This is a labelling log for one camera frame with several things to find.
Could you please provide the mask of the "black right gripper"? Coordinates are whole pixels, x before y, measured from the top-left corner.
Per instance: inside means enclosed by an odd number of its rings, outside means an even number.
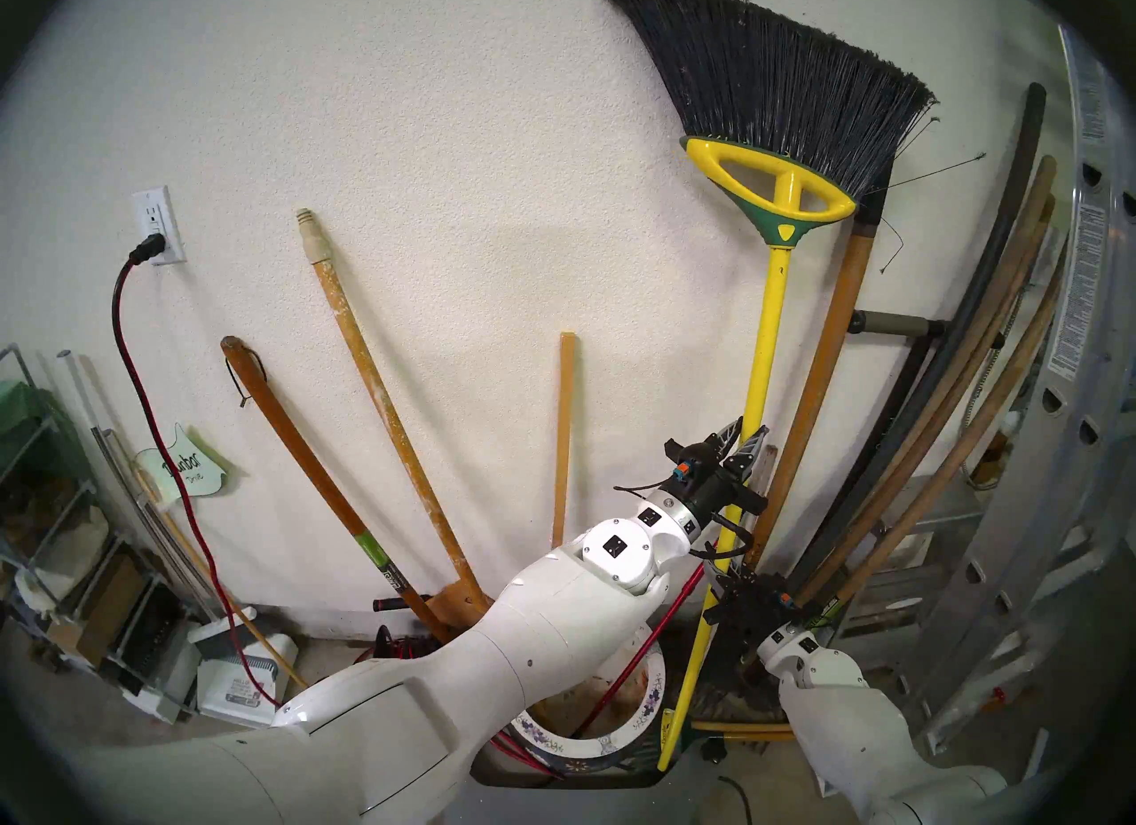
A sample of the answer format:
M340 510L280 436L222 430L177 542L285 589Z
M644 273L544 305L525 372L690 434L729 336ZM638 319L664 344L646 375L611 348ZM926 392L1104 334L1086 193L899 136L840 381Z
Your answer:
M795 620L795 601L783 575L733 575L733 559L719 559L708 561L708 578L716 597L710 607L712 628L760 643Z

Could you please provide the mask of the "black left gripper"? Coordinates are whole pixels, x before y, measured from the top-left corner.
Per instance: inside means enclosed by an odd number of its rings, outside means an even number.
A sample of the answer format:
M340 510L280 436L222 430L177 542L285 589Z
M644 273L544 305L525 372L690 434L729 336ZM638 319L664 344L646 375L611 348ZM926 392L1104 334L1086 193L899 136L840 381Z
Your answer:
M667 457L675 465L667 492L686 507L700 530L705 530L727 507L760 516L768 506L765 495L749 488L767 426L760 426L738 445L742 430L743 419L734 419L718 431L718 438L691 445L674 439L667 442Z

